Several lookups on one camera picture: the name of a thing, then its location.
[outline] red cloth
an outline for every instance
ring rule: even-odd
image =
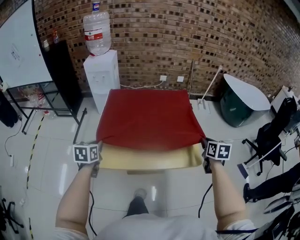
[[[98,142],[137,150],[175,150],[202,138],[186,90],[111,90],[97,129]]]

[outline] tiled floor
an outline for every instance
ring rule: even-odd
[[[244,138],[254,139],[258,129],[270,121],[270,114],[262,116],[254,123],[240,128],[232,128],[226,124],[219,115],[218,105],[210,104],[211,114],[197,110],[192,100],[195,115],[207,137],[223,140],[233,144],[231,160],[225,168],[232,181],[242,193],[244,180],[238,171],[237,164],[251,157],[250,148],[241,143]],[[100,115],[98,114],[92,98],[86,98],[81,106],[79,117],[84,107],[88,114],[85,116],[77,141],[90,142],[95,140],[95,132]],[[76,123],[72,118],[45,118],[39,131],[37,143],[31,161],[29,189],[26,191],[26,177],[31,148],[42,115],[37,112],[33,117],[27,135],[20,133],[7,142],[9,154],[15,156],[15,166],[10,167],[10,159],[4,150],[6,138],[16,133],[20,122],[9,129],[0,123],[0,185],[2,197],[8,201],[15,201],[15,214],[25,229],[22,236],[29,237],[29,221],[35,240],[46,239],[51,235],[55,223],[55,214],[60,198],[76,175],[77,165],[72,159],[72,140],[76,131]],[[294,135],[288,136],[283,150],[293,146]],[[288,161],[284,170],[289,170],[299,161],[297,150],[288,153]],[[257,177],[258,165],[250,170],[251,186],[262,183],[271,168],[270,162],[264,162],[264,172]],[[269,178],[282,172],[282,165],[274,167]],[[202,166],[187,169],[168,170],[164,173],[147,175],[127,175],[125,171],[100,169],[98,177],[92,179],[91,190],[94,194],[95,205],[92,222],[96,232],[99,232],[109,223],[122,218],[126,214],[134,190],[145,188],[148,191],[146,205],[152,213],[159,216],[198,215],[202,197],[211,184],[211,176],[204,174]],[[256,224],[261,226],[274,217],[263,215],[263,209],[274,199],[267,199],[257,203],[248,203],[249,216]],[[213,195],[210,191],[205,199],[201,212],[204,224],[215,229],[217,219],[214,214]],[[93,235],[87,225],[88,233]]]

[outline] forearm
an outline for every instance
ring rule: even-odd
[[[69,228],[86,233],[88,219],[90,176],[92,166],[84,166],[60,201],[56,214],[56,227]]]
[[[211,170],[217,228],[223,230],[230,223],[246,218],[246,205],[221,162],[212,161]]]

